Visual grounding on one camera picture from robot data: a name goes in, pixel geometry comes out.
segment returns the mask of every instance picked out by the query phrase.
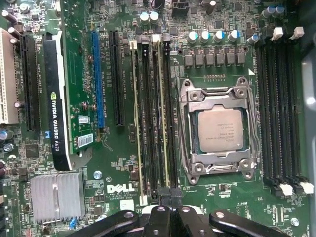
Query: screw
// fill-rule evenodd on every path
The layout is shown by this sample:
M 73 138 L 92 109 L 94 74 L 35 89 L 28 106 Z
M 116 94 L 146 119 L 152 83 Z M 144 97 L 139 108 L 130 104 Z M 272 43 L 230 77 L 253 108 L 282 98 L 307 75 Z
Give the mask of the screw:
M 218 218 L 223 218 L 225 216 L 225 214 L 223 212 L 216 212 L 216 216 Z
M 102 172 L 100 170 L 97 170 L 93 173 L 93 178 L 95 179 L 101 179 L 102 178 Z
M 299 222 L 299 220 L 298 220 L 297 218 L 293 217 L 293 218 L 291 219 L 291 225 L 293 225 L 293 226 L 299 226 L 299 225 L 300 225 L 300 222 Z
M 124 214 L 125 218 L 132 218 L 133 216 L 134 216 L 134 214 L 131 213 L 131 212 L 127 212 L 127 213 Z

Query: label sticker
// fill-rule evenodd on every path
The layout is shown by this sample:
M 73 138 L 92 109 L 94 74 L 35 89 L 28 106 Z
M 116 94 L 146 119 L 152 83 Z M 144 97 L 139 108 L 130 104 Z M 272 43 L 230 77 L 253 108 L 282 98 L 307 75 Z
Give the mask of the label sticker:
M 93 142 L 93 133 L 78 137 L 78 148 Z
M 89 123 L 89 116 L 79 115 L 79 116 L 78 116 L 78 123 L 79 123 L 79 124 L 86 124 L 86 123 Z

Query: white label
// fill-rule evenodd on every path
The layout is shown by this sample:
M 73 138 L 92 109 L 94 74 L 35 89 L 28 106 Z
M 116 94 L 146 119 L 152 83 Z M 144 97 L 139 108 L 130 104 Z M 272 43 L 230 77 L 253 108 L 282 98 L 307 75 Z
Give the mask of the white label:
M 79 115 L 79 116 L 78 116 L 78 123 L 79 123 L 79 124 L 86 124 L 86 123 L 89 123 L 89 116 L 82 116 L 82 115 Z
M 131 210 L 134 211 L 134 200 L 121 200 L 119 201 L 120 210 Z
M 122 192 L 122 191 L 123 191 L 123 193 L 126 193 L 126 192 L 133 192 L 133 191 L 135 191 L 135 189 L 133 188 L 133 186 L 132 186 L 131 183 L 128 184 L 128 187 L 127 187 L 126 184 L 123 184 L 123 185 L 117 184 L 117 185 L 115 185 L 115 186 L 114 186 L 114 185 L 107 185 L 107 192 L 108 192 L 109 194 L 112 194 L 112 193 L 114 193 L 114 192 L 120 193 L 120 192 Z
M 78 147 L 83 147 L 93 142 L 93 133 L 78 137 Z

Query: small blue component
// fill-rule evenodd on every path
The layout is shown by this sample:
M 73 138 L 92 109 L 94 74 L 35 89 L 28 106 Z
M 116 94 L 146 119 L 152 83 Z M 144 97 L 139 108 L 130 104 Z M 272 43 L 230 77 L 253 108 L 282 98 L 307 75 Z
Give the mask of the small blue component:
M 102 90 L 102 77 L 101 77 L 101 61 L 100 61 L 100 43 L 99 35 L 96 31 L 91 32 L 92 37 L 92 52 L 93 52 L 93 69 L 95 81 L 95 96 L 97 102 L 97 116 L 98 127 L 104 128 L 104 110 L 103 110 L 103 90 Z
M 69 224 L 69 229 L 70 230 L 75 230 L 76 229 L 76 225 L 77 225 L 77 218 L 74 218 L 71 220 L 70 224 Z

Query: white connector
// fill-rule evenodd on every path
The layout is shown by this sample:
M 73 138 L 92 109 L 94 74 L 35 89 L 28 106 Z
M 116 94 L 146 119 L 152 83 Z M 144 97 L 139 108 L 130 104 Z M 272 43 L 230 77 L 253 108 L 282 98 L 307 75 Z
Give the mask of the white connector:
M 278 40 L 283 36 L 283 28 L 282 27 L 275 27 L 273 30 L 273 37 L 271 41 Z
M 290 37 L 291 40 L 298 39 L 305 34 L 303 26 L 295 27 L 293 35 Z

